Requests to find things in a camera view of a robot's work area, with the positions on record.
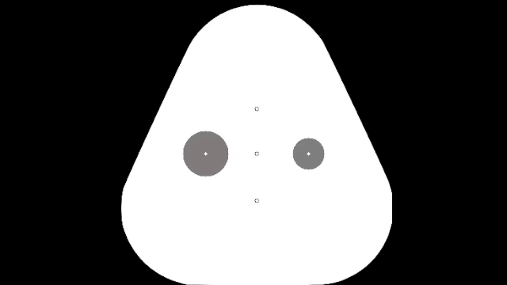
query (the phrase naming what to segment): small gray circle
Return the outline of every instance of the small gray circle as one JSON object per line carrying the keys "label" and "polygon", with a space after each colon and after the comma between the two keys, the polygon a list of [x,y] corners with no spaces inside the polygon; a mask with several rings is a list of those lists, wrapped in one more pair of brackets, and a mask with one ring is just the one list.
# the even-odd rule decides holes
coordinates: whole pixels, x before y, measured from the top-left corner
{"label": "small gray circle", "polygon": [[292,155],[302,169],[315,169],[324,161],[324,148],[316,139],[301,139],[294,146]]}
{"label": "small gray circle", "polygon": [[227,163],[229,149],[225,141],[212,131],[191,136],[183,148],[183,160],[196,175],[209,177],[219,173]]}

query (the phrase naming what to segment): white shape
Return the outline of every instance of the white shape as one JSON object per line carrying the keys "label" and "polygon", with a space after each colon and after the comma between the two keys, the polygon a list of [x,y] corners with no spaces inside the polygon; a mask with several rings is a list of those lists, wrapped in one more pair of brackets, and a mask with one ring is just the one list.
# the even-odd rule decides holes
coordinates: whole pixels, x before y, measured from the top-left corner
{"label": "white shape", "polygon": [[[252,104],[262,116],[245,112]],[[212,177],[196,176],[181,156],[205,130],[230,154]],[[308,137],[326,156],[303,171],[292,151]],[[256,163],[253,148],[263,149]],[[121,211],[139,258],[179,283],[323,284],[375,259],[391,229],[392,194],[317,33],[285,10],[245,6],[210,21],[189,45]]]}

